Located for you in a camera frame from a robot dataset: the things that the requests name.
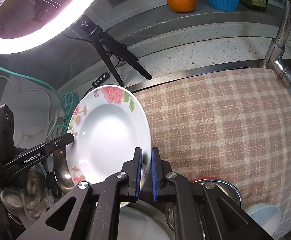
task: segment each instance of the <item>checkered towel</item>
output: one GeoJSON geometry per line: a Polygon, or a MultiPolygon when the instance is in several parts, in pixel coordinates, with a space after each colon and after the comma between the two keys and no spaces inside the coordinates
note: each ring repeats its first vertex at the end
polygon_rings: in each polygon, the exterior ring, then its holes
{"type": "Polygon", "coordinates": [[[234,184],[244,208],[277,205],[291,230],[291,86],[274,71],[210,73],[135,93],[162,159],[188,179],[215,176],[234,184]]]}

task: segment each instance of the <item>tripod stand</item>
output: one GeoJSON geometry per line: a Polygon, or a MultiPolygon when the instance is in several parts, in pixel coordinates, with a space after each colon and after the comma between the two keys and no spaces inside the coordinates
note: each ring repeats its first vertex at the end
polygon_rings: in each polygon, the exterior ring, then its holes
{"type": "Polygon", "coordinates": [[[151,79],[152,76],[138,63],[138,58],[128,51],[124,46],[122,46],[116,39],[110,36],[108,33],[104,32],[103,29],[96,25],[89,17],[83,14],[76,23],[79,24],[80,28],[84,30],[89,36],[90,40],[93,42],[93,46],[110,70],[110,72],[115,77],[116,81],[120,86],[124,86],[124,83],[119,76],[116,68],[113,66],[110,58],[107,55],[106,50],[103,45],[109,48],[115,55],[122,58],[125,62],[131,65],[136,71],[143,75],[147,79],[151,79]]]}
{"type": "MultiPolygon", "coordinates": [[[[42,22],[41,17],[48,8],[59,9],[60,6],[61,4],[54,0],[36,0],[34,6],[34,11],[36,11],[36,13],[33,17],[33,21],[42,22]]],[[[135,55],[128,51],[108,33],[104,32],[103,29],[99,25],[96,25],[88,16],[83,14],[75,23],[73,23],[73,25],[78,25],[79,28],[89,36],[90,40],[93,42],[92,44],[94,48],[121,87],[124,86],[124,83],[108,57],[107,51],[103,48],[103,45],[109,48],[114,55],[122,58],[145,78],[152,78],[152,76],[138,63],[138,58],[135,55]]]]}

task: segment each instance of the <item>white cable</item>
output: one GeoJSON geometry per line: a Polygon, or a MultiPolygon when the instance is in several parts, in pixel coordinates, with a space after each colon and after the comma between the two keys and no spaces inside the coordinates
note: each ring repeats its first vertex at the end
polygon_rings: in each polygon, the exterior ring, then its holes
{"type": "Polygon", "coordinates": [[[49,125],[50,125],[50,122],[49,122],[49,119],[50,119],[50,98],[49,98],[49,95],[46,92],[44,92],[44,91],[42,91],[40,89],[36,89],[36,88],[28,89],[28,90],[24,90],[24,91],[19,92],[19,91],[16,90],[16,88],[14,87],[12,82],[9,80],[9,78],[7,78],[6,76],[3,76],[3,75],[0,75],[0,77],[5,78],[7,81],[9,81],[9,83],[12,86],[13,90],[17,94],[22,94],[22,93],[29,92],[29,91],[38,91],[38,92],[44,93],[47,96],[47,98],[48,98],[48,106],[49,106],[49,108],[48,108],[48,125],[47,125],[47,130],[48,130],[49,129],[49,125]]]}
{"type": "Polygon", "coordinates": [[[50,120],[48,128],[49,128],[50,125],[52,124],[53,120],[54,120],[54,118],[52,118],[52,119],[50,120]]]}
{"type": "Polygon", "coordinates": [[[49,133],[47,134],[47,140],[48,140],[48,138],[49,138],[50,133],[52,132],[52,129],[56,126],[56,124],[57,124],[57,122],[54,122],[54,123],[53,123],[53,126],[51,127],[49,133]]]}
{"type": "MultiPolygon", "coordinates": [[[[65,123],[64,123],[64,120],[63,119],[61,119],[61,121],[58,123],[58,125],[64,125],[65,123]]],[[[58,136],[61,136],[62,135],[62,133],[63,133],[63,128],[61,128],[61,130],[58,132],[58,129],[59,128],[57,128],[57,134],[56,134],[56,137],[58,137],[58,136]]]]}

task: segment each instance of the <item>faucet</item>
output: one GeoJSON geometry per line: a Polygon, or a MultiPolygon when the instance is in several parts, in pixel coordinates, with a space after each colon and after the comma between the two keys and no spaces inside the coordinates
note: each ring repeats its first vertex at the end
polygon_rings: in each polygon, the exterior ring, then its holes
{"type": "Polygon", "coordinates": [[[291,30],[291,3],[289,0],[284,2],[284,12],[277,36],[272,39],[269,49],[260,63],[260,68],[273,69],[278,75],[283,85],[287,88],[291,85],[291,68],[285,66],[282,56],[285,51],[285,43],[291,30]]]}

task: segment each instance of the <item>orange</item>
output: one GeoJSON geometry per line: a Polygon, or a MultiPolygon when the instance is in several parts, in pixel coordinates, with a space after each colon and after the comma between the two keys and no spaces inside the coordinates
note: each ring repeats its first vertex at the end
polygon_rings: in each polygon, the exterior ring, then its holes
{"type": "Polygon", "coordinates": [[[190,12],[197,5],[197,0],[167,0],[167,5],[176,12],[190,12]]]}

